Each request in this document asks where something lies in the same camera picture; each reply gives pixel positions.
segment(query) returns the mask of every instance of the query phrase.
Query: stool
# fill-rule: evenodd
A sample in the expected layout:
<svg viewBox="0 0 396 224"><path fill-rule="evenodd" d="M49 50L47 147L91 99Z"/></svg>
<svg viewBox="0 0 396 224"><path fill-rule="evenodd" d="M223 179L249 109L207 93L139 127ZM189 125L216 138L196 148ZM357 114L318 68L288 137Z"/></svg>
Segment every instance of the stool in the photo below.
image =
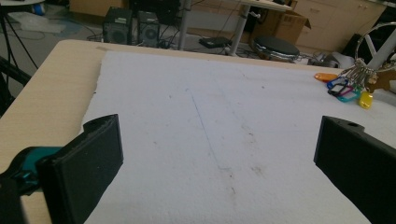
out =
<svg viewBox="0 0 396 224"><path fill-rule="evenodd" d="M269 60L274 57L292 62L300 55L300 51L288 41L269 35L254 38L253 48L269 57Z"/></svg>

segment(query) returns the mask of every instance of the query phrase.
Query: cable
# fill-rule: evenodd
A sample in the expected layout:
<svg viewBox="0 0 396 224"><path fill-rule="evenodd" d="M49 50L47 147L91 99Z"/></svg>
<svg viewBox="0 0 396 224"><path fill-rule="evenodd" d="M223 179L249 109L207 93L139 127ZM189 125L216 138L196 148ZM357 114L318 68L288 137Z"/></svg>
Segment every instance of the cable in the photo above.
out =
<svg viewBox="0 0 396 224"><path fill-rule="evenodd" d="M311 60L314 60L314 61L318 61L318 59L316 57L314 57L314 56L310 56L310 55L307 55L307 54L300 53L297 61L300 62L302 59L311 59Z"/></svg>
<svg viewBox="0 0 396 224"><path fill-rule="evenodd" d="M4 37L5 37L5 40L6 40L6 45L7 45L7 66L10 67L11 58L12 58L15 66L18 68L18 64L17 64L17 62L15 60L14 53L12 52L11 45L9 43L9 39L8 39L8 35L7 35L6 22L5 22L5 15L3 14L3 10L2 10L1 7L2 6L1 6L1 3L0 3L0 24L1 24L1 27L3 29L3 34L4 34ZM11 105L11 103L12 103L11 92L9 92L9 74L8 73L6 73L6 87L7 87L7 90L6 90L5 107L8 108Z"/></svg>
<svg viewBox="0 0 396 224"><path fill-rule="evenodd" d="M242 52L236 52L236 55L242 58L251 58L251 59L260 59L260 57L257 55L255 51L248 50L248 49L241 49L237 48L236 50L242 51Z"/></svg>
<svg viewBox="0 0 396 224"><path fill-rule="evenodd" d="M168 36L164 39L160 38L159 43L158 43L158 48L160 49L169 49L170 45L173 43L170 41L172 36Z"/></svg>
<svg viewBox="0 0 396 224"><path fill-rule="evenodd" d="M87 36L87 40L93 41L93 42L102 42L102 38L103 38L103 33L98 34L98 35Z"/></svg>
<svg viewBox="0 0 396 224"><path fill-rule="evenodd" d="M89 26L85 25L82 22L75 21L75 20L70 19L70 18L51 18L50 20L52 20L52 21L70 21L70 22L73 22L73 23L75 23L77 25L80 25L80 26L84 27L85 29L90 31L92 33L92 35L96 35L96 32L94 32L93 29L91 29Z"/></svg>
<svg viewBox="0 0 396 224"><path fill-rule="evenodd" d="M200 4L200 3L203 3L204 1L205 1L205 0L198 1L198 2L196 2L196 3L191 4L191 6L193 7L193 6L195 6L195 5L198 5L198 4Z"/></svg>
<svg viewBox="0 0 396 224"><path fill-rule="evenodd" d="M175 34L172 36L171 40L169 41L168 48L170 48L171 44L173 44L173 40L175 39L178 32L179 32L179 30L177 30L177 32L175 32Z"/></svg>
<svg viewBox="0 0 396 224"><path fill-rule="evenodd" d="M216 37L219 37L220 33L224 30L225 26L227 25L228 21L230 20L231 16L233 15L233 12L236 11L236 8L241 4L241 0L239 0L237 2L237 4L235 4L235 7L233 8L233 10L231 10L230 14L227 17L227 20L224 22L223 26L221 27L221 29L219 30L218 34Z"/></svg>
<svg viewBox="0 0 396 224"><path fill-rule="evenodd" d="M196 50L199 50L199 49L207 49L207 48L198 48L198 49L184 49L185 51L188 51L188 52L201 52L201 51L196 51Z"/></svg>
<svg viewBox="0 0 396 224"><path fill-rule="evenodd" d="M166 28L163 30L163 32L161 33L159 39L163 38L163 34L165 33L165 31L169 28L170 25L166 26Z"/></svg>
<svg viewBox="0 0 396 224"><path fill-rule="evenodd" d="M29 57L30 61L32 62L32 64L35 66L35 69L38 69L37 64L35 63L35 60L33 60L32 55L30 55L29 50L27 50L27 48L25 47L25 45L23 44L23 42L21 41L20 37L17 35L17 32L15 32L14 27L11 25L11 23L9 22L9 19L7 16L4 17L6 19L6 21L8 22L9 27L11 27L12 32L14 33L14 35L18 38L18 40L20 41L24 51L26 52L27 56Z"/></svg>
<svg viewBox="0 0 396 224"><path fill-rule="evenodd" d="M26 40L42 40L42 39L44 39L45 37L46 37L46 35L44 34L44 32L37 32L37 31L34 31L34 33L35 34L41 34L41 36L40 37L38 37L38 38L32 38L32 37L27 37L27 36L21 36L21 34L18 34L18 36L20 37L20 39L26 39Z"/></svg>

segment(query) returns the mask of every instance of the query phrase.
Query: wooden table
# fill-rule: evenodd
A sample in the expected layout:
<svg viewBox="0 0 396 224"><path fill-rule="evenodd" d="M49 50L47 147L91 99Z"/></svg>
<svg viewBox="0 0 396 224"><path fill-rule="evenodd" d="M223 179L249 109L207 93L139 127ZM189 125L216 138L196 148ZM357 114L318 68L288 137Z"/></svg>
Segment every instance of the wooden table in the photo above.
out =
<svg viewBox="0 0 396 224"><path fill-rule="evenodd" d="M274 66L309 73L335 72L331 68L276 63L235 57L146 49L77 40L60 42L37 70L7 113L0 119L0 170L31 146L64 146L78 135L96 89L101 61L108 50L129 51L227 63ZM50 223L42 193L23 197L31 223Z"/></svg>

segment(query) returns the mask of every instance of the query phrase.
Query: screw hole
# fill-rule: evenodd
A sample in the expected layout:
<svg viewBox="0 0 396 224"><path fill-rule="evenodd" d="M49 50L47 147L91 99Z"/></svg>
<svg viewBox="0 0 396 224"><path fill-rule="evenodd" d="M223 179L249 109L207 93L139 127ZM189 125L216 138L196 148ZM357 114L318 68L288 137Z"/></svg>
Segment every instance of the screw hole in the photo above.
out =
<svg viewBox="0 0 396 224"><path fill-rule="evenodd" d="M359 126L359 124L357 124L357 123L348 123L348 125L352 126L352 127L358 127Z"/></svg>

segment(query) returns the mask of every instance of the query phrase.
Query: black speaker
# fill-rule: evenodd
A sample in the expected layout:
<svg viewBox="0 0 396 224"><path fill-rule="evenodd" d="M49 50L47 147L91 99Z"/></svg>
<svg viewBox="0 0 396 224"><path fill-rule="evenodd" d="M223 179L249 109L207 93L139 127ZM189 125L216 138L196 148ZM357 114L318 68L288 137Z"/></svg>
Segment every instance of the black speaker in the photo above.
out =
<svg viewBox="0 0 396 224"><path fill-rule="evenodd" d="M149 11L157 14L160 24L175 25L179 12L179 0L130 0L129 7L137 17L138 11Z"/></svg>
<svg viewBox="0 0 396 224"><path fill-rule="evenodd" d="M137 13L137 40L139 46L157 48L160 38L160 23L154 12Z"/></svg>
<svg viewBox="0 0 396 224"><path fill-rule="evenodd" d="M132 10L111 7L103 22L105 43L132 45Z"/></svg>

